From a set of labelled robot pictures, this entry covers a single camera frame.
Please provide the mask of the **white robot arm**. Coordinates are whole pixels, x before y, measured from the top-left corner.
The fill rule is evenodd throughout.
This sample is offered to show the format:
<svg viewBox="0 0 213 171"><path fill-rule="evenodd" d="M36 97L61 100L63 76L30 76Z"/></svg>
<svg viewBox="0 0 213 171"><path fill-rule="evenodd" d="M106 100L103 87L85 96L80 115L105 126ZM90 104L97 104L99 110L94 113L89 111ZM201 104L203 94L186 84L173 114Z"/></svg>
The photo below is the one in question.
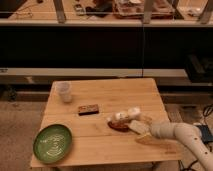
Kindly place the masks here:
<svg viewBox="0 0 213 171"><path fill-rule="evenodd" d="M158 139L174 139L187 147L206 171L213 171L213 154L208 150L201 140L200 130L187 123L157 123L147 126L136 123L136 131L144 135L150 133Z"/></svg>

